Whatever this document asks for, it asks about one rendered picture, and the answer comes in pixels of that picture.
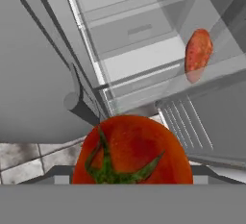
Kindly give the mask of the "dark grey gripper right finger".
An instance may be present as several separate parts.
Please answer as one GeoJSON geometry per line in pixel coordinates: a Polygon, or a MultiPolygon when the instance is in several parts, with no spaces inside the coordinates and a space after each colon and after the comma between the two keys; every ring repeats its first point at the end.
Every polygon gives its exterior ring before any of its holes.
{"type": "Polygon", "coordinates": [[[233,184],[243,185],[243,182],[221,176],[204,165],[192,165],[193,184],[194,185],[216,185],[216,184],[233,184]]]}

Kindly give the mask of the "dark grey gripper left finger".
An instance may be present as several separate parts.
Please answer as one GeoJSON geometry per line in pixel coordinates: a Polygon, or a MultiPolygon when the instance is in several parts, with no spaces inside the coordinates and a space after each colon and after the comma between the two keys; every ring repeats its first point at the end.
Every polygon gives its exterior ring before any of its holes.
{"type": "Polygon", "coordinates": [[[73,171],[72,165],[55,165],[44,175],[22,182],[22,185],[70,185],[73,171]]]}

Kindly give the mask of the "red tomato with green stem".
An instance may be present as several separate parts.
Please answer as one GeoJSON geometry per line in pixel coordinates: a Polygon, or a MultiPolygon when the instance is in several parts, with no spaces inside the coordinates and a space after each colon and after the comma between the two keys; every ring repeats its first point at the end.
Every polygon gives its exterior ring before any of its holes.
{"type": "Polygon", "coordinates": [[[74,184],[189,184],[191,166],[178,139],[153,119],[111,117],[87,135],[74,184]]]}

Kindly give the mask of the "white fridge vent grille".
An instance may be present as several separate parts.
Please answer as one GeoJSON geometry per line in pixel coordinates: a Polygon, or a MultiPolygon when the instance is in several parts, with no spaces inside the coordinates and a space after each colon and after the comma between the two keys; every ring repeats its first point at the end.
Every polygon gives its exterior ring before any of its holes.
{"type": "Polygon", "coordinates": [[[161,99],[156,106],[188,155],[211,157],[214,154],[209,135],[187,94],[161,99]]]}

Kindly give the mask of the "grey fridge door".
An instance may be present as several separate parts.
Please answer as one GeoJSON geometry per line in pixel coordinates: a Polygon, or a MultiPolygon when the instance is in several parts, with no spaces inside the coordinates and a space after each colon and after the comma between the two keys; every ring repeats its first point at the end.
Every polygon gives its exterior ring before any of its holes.
{"type": "Polygon", "coordinates": [[[0,0],[0,141],[59,143],[86,135],[63,100],[69,70],[20,0],[0,0]]]}

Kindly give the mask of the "clear fridge drawer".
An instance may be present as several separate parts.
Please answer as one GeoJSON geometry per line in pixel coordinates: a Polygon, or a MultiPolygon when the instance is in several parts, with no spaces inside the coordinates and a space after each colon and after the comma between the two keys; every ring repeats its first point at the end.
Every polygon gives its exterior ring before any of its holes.
{"type": "Polygon", "coordinates": [[[211,63],[228,61],[246,56],[246,43],[240,32],[234,32],[224,21],[210,26],[205,23],[186,22],[172,31],[155,37],[148,28],[129,34],[130,44],[115,48],[105,54],[95,50],[95,44],[85,27],[80,33],[87,50],[95,78],[97,99],[85,96],[86,104],[94,113],[100,111],[99,103],[105,102],[110,112],[123,112],[139,106],[141,102],[152,102],[155,94],[140,98],[144,89],[173,79],[183,73],[185,47],[192,34],[207,29],[213,44],[211,63]]]}

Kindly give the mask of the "grey fridge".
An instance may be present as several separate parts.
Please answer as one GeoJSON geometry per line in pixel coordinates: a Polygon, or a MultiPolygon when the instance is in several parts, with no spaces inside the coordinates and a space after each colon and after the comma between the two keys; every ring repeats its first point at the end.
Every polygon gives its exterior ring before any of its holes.
{"type": "MultiPolygon", "coordinates": [[[[55,49],[56,53],[59,55],[61,61],[63,62],[63,64],[65,64],[67,69],[69,70],[69,64],[71,62],[75,64],[80,76],[81,83],[84,87],[84,101],[85,96],[87,94],[90,95],[93,99],[97,99],[98,95],[95,91],[95,88],[97,87],[98,82],[95,78],[95,71],[92,67],[92,62],[90,61],[89,56],[87,54],[82,34],[80,33],[80,28],[85,27],[88,32],[88,35],[89,31],[85,22],[85,17],[81,14],[81,10],[78,7],[77,0],[65,0],[65,7],[70,12],[70,16],[72,18],[72,25],[75,28],[77,40],[80,43],[80,47],[78,50],[74,49],[74,46],[71,42],[71,37],[68,35],[68,31],[65,30],[62,26],[62,18],[55,13],[55,9],[52,8],[48,0],[20,0],[20,3],[24,6],[27,13],[35,21],[36,25],[45,35],[46,39],[49,41],[52,47],[55,49]]],[[[144,98],[150,94],[155,94],[156,99],[152,102],[141,102],[138,107],[134,106],[132,109],[123,112],[110,112],[108,110],[107,104],[105,102],[100,102],[100,111],[96,113],[96,115],[99,117],[101,121],[110,115],[117,115],[119,113],[135,112],[137,114],[144,114],[146,112],[158,112],[159,116],[163,120],[165,120],[165,118],[160,114],[156,106],[156,103],[161,99],[177,96],[181,93],[181,91],[167,91],[163,97],[159,96],[158,92],[162,87],[170,88],[171,83],[173,81],[177,81],[182,77],[183,75],[181,74],[173,79],[169,79],[153,87],[144,89],[138,94],[140,98],[144,98]]],[[[87,131],[88,128],[92,125],[83,121],[83,119],[81,120],[83,123],[83,129],[87,131]]],[[[198,162],[206,162],[211,165],[221,165],[224,167],[235,167],[246,170],[246,154],[243,159],[233,159],[226,156],[218,156],[215,154],[213,154],[211,157],[195,157],[194,155],[190,155],[190,157],[198,162]]]]}

